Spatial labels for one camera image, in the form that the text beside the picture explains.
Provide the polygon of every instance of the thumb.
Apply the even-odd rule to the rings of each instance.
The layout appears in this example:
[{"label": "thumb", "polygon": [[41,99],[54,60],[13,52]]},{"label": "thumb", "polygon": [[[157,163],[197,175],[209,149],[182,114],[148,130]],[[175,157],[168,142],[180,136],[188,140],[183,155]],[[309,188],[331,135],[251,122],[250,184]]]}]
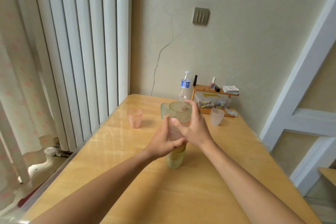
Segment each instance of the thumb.
[{"label": "thumb", "polygon": [[184,137],[180,138],[179,140],[176,141],[171,141],[174,145],[175,148],[180,147],[188,142],[188,140]]},{"label": "thumb", "polygon": [[186,136],[188,131],[187,127],[183,126],[182,123],[176,118],[171,118],[170,121],[182,133],[182,135]]}]

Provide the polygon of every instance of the pink cup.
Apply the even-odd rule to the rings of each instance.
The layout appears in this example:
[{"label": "pink cup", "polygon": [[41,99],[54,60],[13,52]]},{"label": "pink cup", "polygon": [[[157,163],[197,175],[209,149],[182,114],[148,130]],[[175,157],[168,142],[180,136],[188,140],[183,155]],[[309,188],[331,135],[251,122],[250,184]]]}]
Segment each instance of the pink cup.
[{"label": "pink cup", "polygon": [[138,128],[142,119],[142,110],[140,108],[131,108],[127,111],[128,123],[132,128]]}]

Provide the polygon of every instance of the plastic storage box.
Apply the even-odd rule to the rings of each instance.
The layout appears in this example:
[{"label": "plastic storage box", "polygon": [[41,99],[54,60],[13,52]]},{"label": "plastic storage box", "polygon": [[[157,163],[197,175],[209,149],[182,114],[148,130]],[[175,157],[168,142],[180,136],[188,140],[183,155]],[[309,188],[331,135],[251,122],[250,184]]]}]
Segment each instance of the plastic storage box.
[{"label": "plastic storage box", "polygon": [[229,106],[231,99],[229,99],[229,97],[224,94],[196,91],[194,101],[198,103],[198,107],[200,109],[225,109]]}]

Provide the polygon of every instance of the blue label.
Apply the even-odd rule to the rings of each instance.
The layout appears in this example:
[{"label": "blue label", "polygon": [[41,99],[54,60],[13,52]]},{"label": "blue label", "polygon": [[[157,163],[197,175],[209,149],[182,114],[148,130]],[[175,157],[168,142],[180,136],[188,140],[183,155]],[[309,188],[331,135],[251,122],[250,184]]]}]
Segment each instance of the blue label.
[{"label": "blue label", "polygon": [[181,86],[181,88],[187,89],[190,86],[190,82],[181,81],[181,85],[180,86]]}]

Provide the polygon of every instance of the person's left arm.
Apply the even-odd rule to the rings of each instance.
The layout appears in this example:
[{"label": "person's left arm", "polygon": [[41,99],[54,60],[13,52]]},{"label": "person's left arm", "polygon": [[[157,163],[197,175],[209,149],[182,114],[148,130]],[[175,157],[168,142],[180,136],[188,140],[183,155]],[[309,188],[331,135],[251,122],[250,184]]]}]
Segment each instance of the person's left arm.
[{"label": "person's left arm", "polygon": [[145,149],[91,180],[31,223],[100,223],[131,182],[150,162],[187,143],[185,138],[174,142],[168,140],[168,119],[168,115],[164,116],[162,126]]}]

